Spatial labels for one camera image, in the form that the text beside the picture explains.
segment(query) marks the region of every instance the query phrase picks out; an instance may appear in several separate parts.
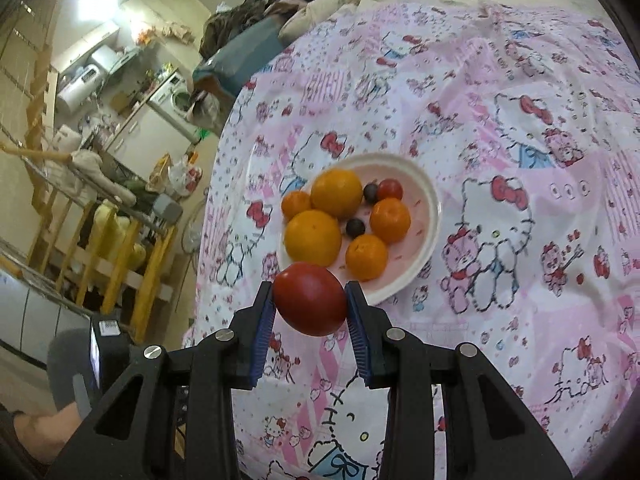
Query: small orange fruit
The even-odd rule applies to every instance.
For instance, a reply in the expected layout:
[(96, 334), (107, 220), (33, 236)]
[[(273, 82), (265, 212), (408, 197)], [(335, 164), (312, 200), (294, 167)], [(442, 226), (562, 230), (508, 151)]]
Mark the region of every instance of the small orange fruit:
[(385, 198), (378, 202), (371, 211), (369, 225), (376, 236), (387, 244), (395, 244), (402, 240), (409, 227), (411, 215), (409, 209), (397, 198)]
[(316, 178), (311, 187), (314, 208), (347, 220), (356, 214), (362, 202), (362, 183), (351, 170), (328, 170)]
[(317, 209), (295, 215), (284, 231), (284, 247), (295, 262), (328, 267), (338, 257), (341, 246), (338, 221)]
[(290, 221), (298, 213), (311, 209), (311, 197), (309, 193), (296, 190), (287, 193), (280, 203), (285, 220)]
[(389, 253), (385, 243), (374, 235), (361, 235), (349, 244), (345, 255), (347, 269), (360, 282), (380, 277)]

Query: bowl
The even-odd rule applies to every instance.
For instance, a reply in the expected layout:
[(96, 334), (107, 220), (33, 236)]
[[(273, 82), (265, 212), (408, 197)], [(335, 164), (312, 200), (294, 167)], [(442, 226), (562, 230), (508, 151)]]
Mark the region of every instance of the bowl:
[[(391, 153), (352, 155), (325, 170), (333, 168), (354, 171), (363, 186), (369, 182), (394, 178), (404, 189), (402, 202), (409, 208), (412, 219), (409, 232), (402, 241), (388, 246), (389, 260), (382, 276), (360, 283), (367, 303), (372, 305), (381, 303), (409, 285), (433, 254), (442, 216), (438, 194), (433, 182), (420, 167), (406, 158)], [(303, 190), (310, 192), (312, 184), (312, 181), (307, 182)], [(369, 227), (371, 209), (372, 206), (363, 202), (356, 214), (364, 221), (367, 233), (371, 233)], [(346, 222), (340, 223), (343, 233), (345, 224)], [(280, 243), (276, 251), (281, 270), (293, 263), (284, 247), (285, 227), (283, 220)], [(343, 234), (340, 254), (334, 264), (328, 267), (342, 285), (354, 280), (344, 263), (344, 255), (350, 241), (351, 239)]]

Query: bed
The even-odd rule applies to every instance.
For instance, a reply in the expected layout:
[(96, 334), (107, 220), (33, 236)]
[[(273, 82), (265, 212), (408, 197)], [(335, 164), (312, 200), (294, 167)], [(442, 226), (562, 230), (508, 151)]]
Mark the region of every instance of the bed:
[[(280, 200), (355, 153), (435, 181), (440, 240), (392, 323), (470, 341), (575, 473), (638, 380), (640, 72), (597, 0), (336, 0), (248, 81), (211, 177), (184, 344), (228, 326), (279, 270)], [(364, 388), (346, 327), (279, 317), (264, 377), (234, 393), (254, 479), (377, 478), (386, 392)], [(445, 477), (433, 391), (436, 478)]]

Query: metal bolt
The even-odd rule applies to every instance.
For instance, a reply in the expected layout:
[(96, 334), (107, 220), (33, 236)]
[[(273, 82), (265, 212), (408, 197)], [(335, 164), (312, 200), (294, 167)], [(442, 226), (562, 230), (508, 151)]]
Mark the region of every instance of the metal bolt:
[(400, 341), (404, 339), (405, 335), (404, 330), (401, 328), (393, 327), (386, 331), (386, 336), (393, 341)]
[(230, 328), (221, 328), (216, 332), (216, 339), (218, 341), (231, 341), (234, 335), (234, 331)]
[(471, 343), (462, 343), (462, 345), (460, 345), (460, 353), (464, 357), (475, 357), (478, 354), (478, 349), (476, 345), (472, 345)]
[(144, 354), (147, 359), (156, 359), (160, 357), (162, 348), (158, 345), (151, 345), (145, 348)]

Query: red tomato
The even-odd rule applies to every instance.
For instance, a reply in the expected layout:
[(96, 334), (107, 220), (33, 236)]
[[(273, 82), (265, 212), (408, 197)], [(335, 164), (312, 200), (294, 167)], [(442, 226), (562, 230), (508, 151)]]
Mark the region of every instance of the red tomato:
[(384, 200), (385, 198), (402, 200), (403, 195), (402, 185), (394, 178), (386, 178), (378, 184), (378, 200)]
[(289, 326), (322, 337), (336, 332), (347, 317), (347, 297), (324, 267), (296, 262), (273, 280), (273, 303)]

